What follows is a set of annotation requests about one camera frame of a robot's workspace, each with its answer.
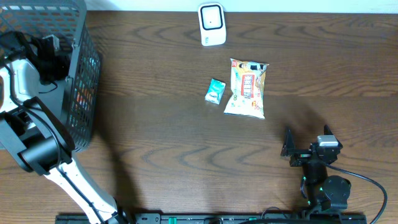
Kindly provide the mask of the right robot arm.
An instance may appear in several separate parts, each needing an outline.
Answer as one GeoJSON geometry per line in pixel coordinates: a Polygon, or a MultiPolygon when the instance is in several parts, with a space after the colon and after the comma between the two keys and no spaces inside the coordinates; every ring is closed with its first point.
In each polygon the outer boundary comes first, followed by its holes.
{"type": "Polygon", "coordinates": [[[323,128],[323,134],[307,149],[297,149],[292,132],[289,128],[285,130],[281,156],[290,158],[291,167],[303,169],[300,191],[308,200],[308,208],[303,211],[307,218],[313,214],[338,213],[347,209],[351,182],[327,172],[327,165],[337,160],[342,148],[343,145],[327,125],[323,128]]]}

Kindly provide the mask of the small teal tissue pack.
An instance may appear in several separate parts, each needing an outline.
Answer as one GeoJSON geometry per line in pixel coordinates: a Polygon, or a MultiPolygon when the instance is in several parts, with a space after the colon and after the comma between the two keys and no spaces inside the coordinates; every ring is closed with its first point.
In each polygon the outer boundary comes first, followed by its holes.
{"type": "Polygon", "coordinates": [[[205,101],[215,103],[217,105],[220,104],[225,88],[226,83],[213,78],[205,95],[205,101]]]}

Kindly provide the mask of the yellow snack bag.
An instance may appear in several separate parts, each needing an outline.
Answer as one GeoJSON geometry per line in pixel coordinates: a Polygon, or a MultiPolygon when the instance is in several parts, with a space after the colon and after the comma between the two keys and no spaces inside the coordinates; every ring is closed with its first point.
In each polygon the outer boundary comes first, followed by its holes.
{"type": "Polygon", "coordinates": [[[231,59],[231,98],[224,114],[264,119],[264,85],[268,63],[231,59]]]}

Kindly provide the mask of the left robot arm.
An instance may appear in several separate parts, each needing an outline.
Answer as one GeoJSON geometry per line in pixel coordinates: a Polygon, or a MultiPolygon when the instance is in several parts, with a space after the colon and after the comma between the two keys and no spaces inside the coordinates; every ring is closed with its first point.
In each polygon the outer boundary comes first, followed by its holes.
{"type": "Polygon", "coordinates": [[[1,145],[61,187],[90,223],[134,223],[77,159],[90,138],[100,59],[56,35],[1,35],[1,145]]]}

